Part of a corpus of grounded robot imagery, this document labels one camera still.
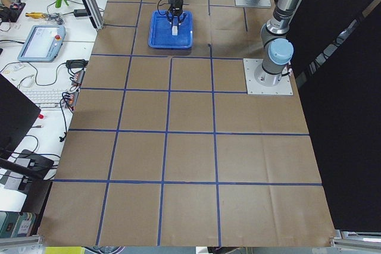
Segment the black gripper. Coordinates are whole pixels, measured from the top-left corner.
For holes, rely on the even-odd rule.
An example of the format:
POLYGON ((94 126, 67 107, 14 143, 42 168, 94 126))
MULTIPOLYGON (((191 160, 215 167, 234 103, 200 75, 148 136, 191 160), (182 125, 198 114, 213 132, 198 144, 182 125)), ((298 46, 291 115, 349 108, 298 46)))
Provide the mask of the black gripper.
POLYGON ((173 24, 173 18, 174 16, 178 16, 178 26, 180 26, 187 14, 183 12, 183 0, 169 0, 170 8, 165 12, 165 16, 167 18, 167 21, 170 24, 173 24))

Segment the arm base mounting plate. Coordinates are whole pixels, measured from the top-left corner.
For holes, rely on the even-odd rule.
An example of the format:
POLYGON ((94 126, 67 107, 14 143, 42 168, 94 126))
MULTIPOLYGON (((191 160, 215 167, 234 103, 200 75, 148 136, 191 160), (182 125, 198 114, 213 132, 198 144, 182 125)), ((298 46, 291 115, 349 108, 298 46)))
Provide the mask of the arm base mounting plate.
POLYGON ((285 67, 280 74, 272 75, 263 70, 263 59, 244 58, 246 90, 249 95, 260 96, 292 96, 290 76, 285 67))

